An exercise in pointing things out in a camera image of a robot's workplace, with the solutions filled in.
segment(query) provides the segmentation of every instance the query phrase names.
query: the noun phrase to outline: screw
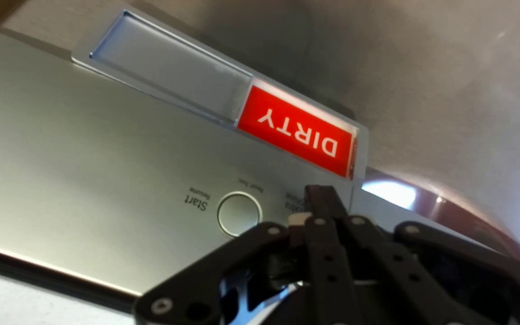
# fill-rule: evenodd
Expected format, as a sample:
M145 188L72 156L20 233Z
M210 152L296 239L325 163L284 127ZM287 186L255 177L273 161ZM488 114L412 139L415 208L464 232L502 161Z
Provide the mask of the screw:
M419 235L419 233L421 233L421 230L419 230L417 226L406 226L405 232L406 232L408 235Z
M280 235L280 228L269 228L267 233L276 237L276 235Z
M173 302L170 298L159 298L152 304L154 315L166 315L173 309Z
M350 219L350 222L352 222L354 226L365 226L365 224L367 224L365 219L361 219L361 217L354 217L354 219Z

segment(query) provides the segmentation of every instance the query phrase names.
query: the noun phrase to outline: red sign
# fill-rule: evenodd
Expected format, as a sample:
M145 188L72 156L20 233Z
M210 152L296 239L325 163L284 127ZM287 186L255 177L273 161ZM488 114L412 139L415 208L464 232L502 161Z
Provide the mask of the red sign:
M350 177L354 132L253 87L238 129L341 177Z

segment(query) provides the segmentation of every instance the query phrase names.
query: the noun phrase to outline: round button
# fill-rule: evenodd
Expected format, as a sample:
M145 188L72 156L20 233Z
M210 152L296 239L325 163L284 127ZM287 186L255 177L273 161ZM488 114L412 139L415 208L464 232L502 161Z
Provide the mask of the round button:
M260 221L260 203L246 192L228 194L219 206L219 224L228 235L238 237Z

